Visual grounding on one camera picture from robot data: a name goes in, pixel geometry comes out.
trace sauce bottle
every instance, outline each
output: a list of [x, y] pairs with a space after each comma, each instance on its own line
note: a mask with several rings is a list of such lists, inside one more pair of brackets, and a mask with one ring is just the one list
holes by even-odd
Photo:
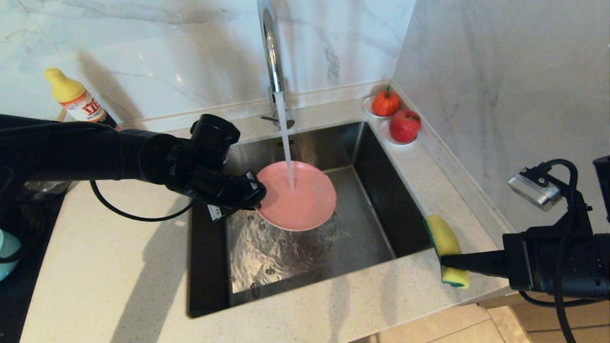
[[68, 78], [57, 68], [48, 68], [45, 77], [51, 83], [53, 98], [74, 119], [104, 123], [113, 129], [121, 129], [80, 82]]

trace quartz countertop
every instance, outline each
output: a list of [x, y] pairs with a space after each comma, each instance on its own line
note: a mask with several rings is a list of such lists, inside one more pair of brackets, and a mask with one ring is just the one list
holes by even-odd
[[[290, 132], [366, 120], [378, 135], [381, 120], [364, 114], [360, 104], [355, 99], [293, 110]], [[242, 132], [240, 143], [279, 136], [257, 117], [233, 123]], [[169, 133], [190, 136], [187, 129]], [[497, 249], [419, 140], [382, 146], [422, 214], [445, 218], [464, 253]], [[163, 216], [188, 203], [164, 186], [98, 184], [112, 204], [131, 214]], [[467, 290], [442, 284], [438, 258], [428, 249], [191, 319], [189, 226], [188, 213], [162, 223], [120, 217], [99, 203], [88, 182], [77, 183], [57, 219], [21, 342], [348, 342], [508, 285], [476, 274]]]

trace sponge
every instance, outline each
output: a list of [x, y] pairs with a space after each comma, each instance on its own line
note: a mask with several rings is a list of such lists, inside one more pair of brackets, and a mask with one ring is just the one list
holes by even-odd
[[[447, 222], [439, 215], [430, 215], [424, 220], [428, 235], [434, 244], [436, 255], [440, 258], [445, 255], [459, 255], [462, 250], [453, 230]], [[468, 270], [440, 266], [441, 280], [457, 288], [470, 287], [470, 275]]]

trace yellow bottle cap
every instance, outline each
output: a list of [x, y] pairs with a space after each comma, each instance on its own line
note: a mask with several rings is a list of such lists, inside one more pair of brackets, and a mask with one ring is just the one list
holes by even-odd
[[53, 98], [60, 103], [72, 101], [87, 91], [80, 82], [68, 78], [57, 68], [45, 70], [45, 77], [51, 83]]

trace faucet spout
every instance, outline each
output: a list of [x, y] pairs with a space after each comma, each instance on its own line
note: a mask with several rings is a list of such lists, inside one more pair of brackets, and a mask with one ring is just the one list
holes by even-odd
[[282, 63], [279, 53], [279, 37], [277, 32], [277, 17], [271, 0], [257, 0], [260, 19], [260, 33], [263, 38], [263, 47], [265, 48], [265, 60], [267, 62], [267, 70], [269, 71], [270, 86], [268, 89], [269, 101], [271, 103], [271, 113], [273, 118], [263, 117], [274, 122], [279, 127], [278, 108], [276, 105], [276, 96], [281, 95], [285, 104], [286, 123], [290, 129], [295, 121], [292, 119], [288, 105], [285, 101], [285, 85], [284, 74], [282, 73]]

